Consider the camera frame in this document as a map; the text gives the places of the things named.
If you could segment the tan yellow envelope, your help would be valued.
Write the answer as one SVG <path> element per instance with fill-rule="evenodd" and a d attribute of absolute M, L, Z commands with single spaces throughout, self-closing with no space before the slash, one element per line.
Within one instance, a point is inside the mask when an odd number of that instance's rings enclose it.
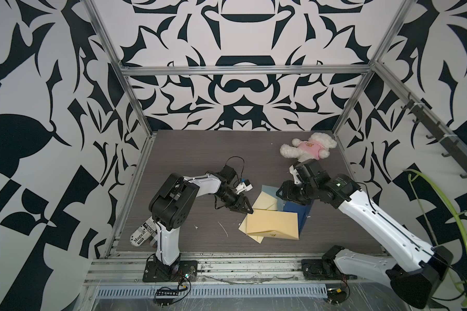
<path fill-rule="evenodd" d="M 292 212 L 254 210 L 253 214 L 246 217 L 246 234 L 297 241 L 298 215 Z"/>

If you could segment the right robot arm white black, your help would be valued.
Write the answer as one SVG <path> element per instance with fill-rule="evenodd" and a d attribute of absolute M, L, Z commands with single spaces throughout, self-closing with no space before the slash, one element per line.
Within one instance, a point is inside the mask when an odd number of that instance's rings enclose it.
<path fill-rule="evenodd" d="M 319 200 L 350 217 L 388 253 L 377 257 L 333 246 L 322 257 L 328 273 L 355 275 L 393 290 L 408 305 L 423 309 L 445 279 L 453 254 L 434 247 L 389 216 L 357 182 L 345 174 L 334 177 L 315 159 L 290 167 L 292 180 L 276 195 L 286 202 L 307 205 Z"/>

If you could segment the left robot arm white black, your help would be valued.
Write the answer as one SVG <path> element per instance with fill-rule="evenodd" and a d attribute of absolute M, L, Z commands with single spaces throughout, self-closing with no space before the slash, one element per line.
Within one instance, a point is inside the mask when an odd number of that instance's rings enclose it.
<path fill-rule="evenodd" d="M 170 174 L 149 204 L 157 232 L 154 262 L 169 270 L 179 267 L 180 228 L 198 197 L 212 195 L 223 203 L 223 207 L 248 215 L 254 210 L 245 193 L 252 189 L 251 182 L 241 179 L 228 165 L 219 172 L 201 176 Z"/>

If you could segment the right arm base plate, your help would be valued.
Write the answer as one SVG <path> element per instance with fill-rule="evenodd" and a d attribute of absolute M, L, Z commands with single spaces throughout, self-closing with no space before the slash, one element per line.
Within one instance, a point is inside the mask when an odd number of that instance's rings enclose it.
<path fill-rule="evenodd" d="M 331 259 L 302 259 L 301 270 L 305 280 L 339 281 L 345 276 L 350 280 L 357 280 L 356 275 L 345 275 Z"/>

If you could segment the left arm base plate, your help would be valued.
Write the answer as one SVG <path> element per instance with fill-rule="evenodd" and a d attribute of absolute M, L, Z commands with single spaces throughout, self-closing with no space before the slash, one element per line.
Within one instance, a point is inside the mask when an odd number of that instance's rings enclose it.
<path fill-rule="evenodd" d="M 195 260 L 178 260 L 170 266 L 159 260 L 147 261 L 143 272 L 143 282 L 174 282 L 186 277 L 192 281 L 197 276 L 198 262 Z"/>

